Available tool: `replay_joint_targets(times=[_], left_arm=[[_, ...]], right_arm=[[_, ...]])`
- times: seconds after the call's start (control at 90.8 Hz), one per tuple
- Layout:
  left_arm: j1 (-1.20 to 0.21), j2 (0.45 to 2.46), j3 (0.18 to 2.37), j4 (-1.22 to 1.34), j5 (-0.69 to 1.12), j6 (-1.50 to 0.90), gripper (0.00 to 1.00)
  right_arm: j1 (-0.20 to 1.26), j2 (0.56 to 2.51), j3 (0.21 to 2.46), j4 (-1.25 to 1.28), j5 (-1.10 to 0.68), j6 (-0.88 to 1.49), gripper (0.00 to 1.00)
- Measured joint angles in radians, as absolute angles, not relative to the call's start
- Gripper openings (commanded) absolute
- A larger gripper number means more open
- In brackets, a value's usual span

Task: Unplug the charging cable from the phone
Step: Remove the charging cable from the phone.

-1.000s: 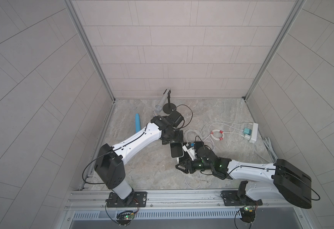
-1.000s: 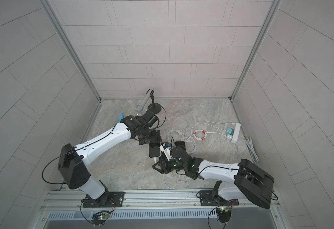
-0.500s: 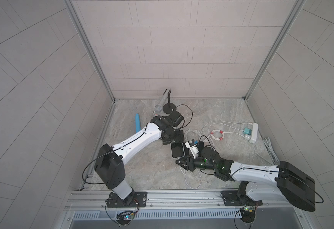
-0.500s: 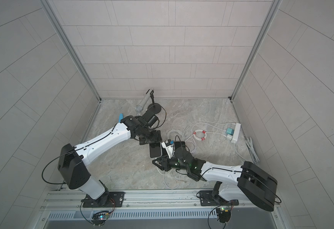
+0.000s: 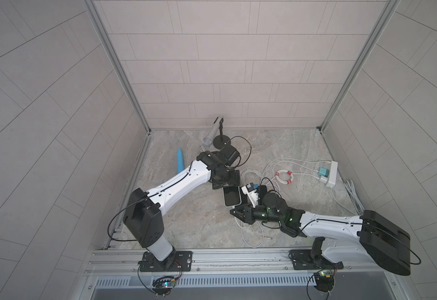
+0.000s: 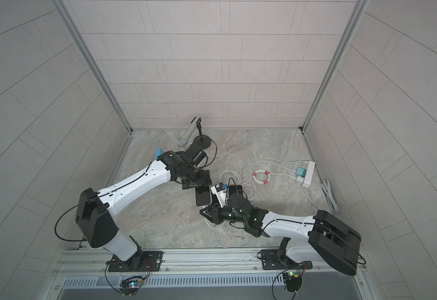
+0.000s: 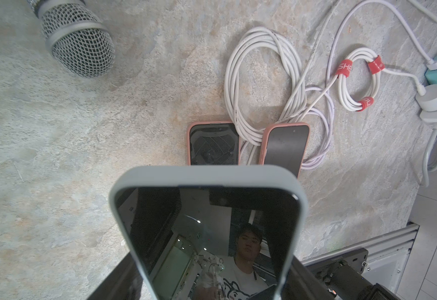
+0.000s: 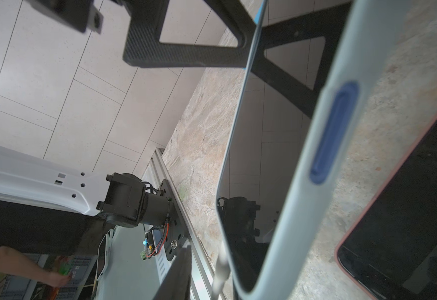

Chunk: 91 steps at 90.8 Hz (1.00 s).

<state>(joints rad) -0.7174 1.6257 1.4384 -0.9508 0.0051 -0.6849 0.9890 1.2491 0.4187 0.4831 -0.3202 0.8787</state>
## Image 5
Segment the phone with pink case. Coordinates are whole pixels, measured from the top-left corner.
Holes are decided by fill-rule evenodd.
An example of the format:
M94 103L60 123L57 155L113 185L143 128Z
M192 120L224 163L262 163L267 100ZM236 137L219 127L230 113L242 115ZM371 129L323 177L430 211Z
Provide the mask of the phone with pink case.
M238 186L223 187L223 196L226 207L237 206L242 203L241 190Z

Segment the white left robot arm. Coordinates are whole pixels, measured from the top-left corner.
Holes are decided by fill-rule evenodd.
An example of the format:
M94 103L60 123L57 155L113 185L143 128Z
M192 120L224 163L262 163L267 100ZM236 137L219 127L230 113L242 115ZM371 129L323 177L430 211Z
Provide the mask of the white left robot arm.
M177 201L204 183L217 190L239 185L239 175L233 165L241 155L233 146L220 151L201 152L189 167L170 180L143 191L132 192L123 215L123 223L136 241L162 265L173 263L176 249L164 236L163 216Z

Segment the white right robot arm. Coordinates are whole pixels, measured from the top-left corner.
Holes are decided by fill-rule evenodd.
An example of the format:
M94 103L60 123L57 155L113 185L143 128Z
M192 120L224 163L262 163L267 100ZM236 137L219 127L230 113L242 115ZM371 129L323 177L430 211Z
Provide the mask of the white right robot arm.
M366 210L358 216L326 216L288 206L276 192L231 209L231 215L244 223L277 223L279 230L292 237L315 238L318 247L311 253L318 268L343 262L375 263L396 275L411 274L411 237L404 229Z

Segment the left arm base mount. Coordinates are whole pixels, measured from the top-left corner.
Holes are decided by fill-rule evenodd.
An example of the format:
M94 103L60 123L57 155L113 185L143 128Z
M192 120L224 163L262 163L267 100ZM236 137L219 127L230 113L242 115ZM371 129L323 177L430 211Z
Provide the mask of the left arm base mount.
M151 252L145 252L140 261L141 272L189 272L191 270L193 252L173 250L163 261L159 261Z

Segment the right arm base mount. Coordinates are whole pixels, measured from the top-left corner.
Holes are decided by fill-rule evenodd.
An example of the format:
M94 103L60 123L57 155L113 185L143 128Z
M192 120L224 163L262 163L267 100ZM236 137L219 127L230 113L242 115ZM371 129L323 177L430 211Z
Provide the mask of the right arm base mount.
M321 254L312 256L311 249L292 249L288 252L288 258L292 261L293 269L302 270L343 270L342 262L333 263Z

